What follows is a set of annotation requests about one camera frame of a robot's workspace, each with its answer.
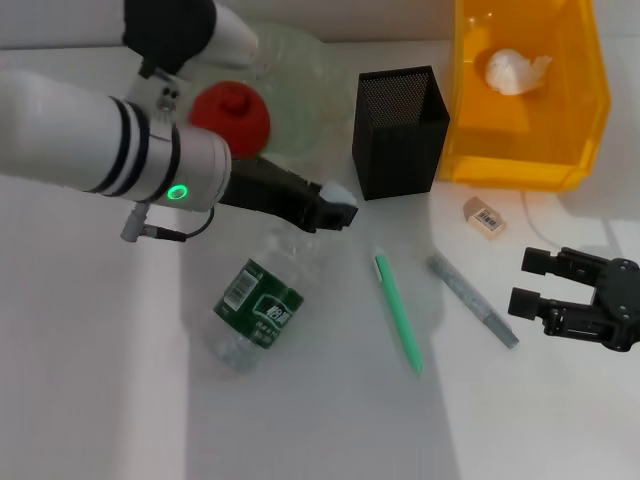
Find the orange container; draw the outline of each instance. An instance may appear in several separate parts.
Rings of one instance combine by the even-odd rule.
[[[545,85],[492,90],[487,63],[503,48],[552,57]],[[589,175],[611,107],[591,0],[456,0],[454,57],[440,179],[559,192]]]

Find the white wall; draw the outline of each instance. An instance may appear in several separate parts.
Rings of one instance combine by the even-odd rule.
[[[453,35],[454,0],[223,1],[245,15],[297,26],[324,40]],[[594,3],[601,34],[640,34],[640,0]],[[4,48],[110,45],[119,43],[122,29],[122,0],[0,1],[0,47]]]

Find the gray marker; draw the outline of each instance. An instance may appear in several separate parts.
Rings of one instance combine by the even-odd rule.
[[[432,255],[427,260],[427,265],[507,348],[513,348],[520,342],[518,337],[511,331],[511,327],[500,318],[500,315],[489,305],[489,302],[467,282],[462,274],[440,252]]]

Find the black mesh pen holder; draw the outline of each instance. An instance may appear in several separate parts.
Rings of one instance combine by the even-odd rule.
[[[431,67],[361,74],[352,153],[364,199],[430,191],[448,127]]]

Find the barcode label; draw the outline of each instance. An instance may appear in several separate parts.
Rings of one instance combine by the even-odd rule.
[[[243,270],[231,286],[229,293],[224,296],[224,303],[237,312],[249,295],[251,295],[251,292],[253,292],[257,284],[258,279],[246,270]]]
[[[478,213],[474,215],[474,217],[477,218],[480,221],[480,223],[482,223],[485,227],[487,227],[492,232],[500,226],[500,222],[498,222],[495,219],[495,217],[491,215],[491,212],[489,212],[489,210],[487,210],[486,208],[483,210],[480,210]]]

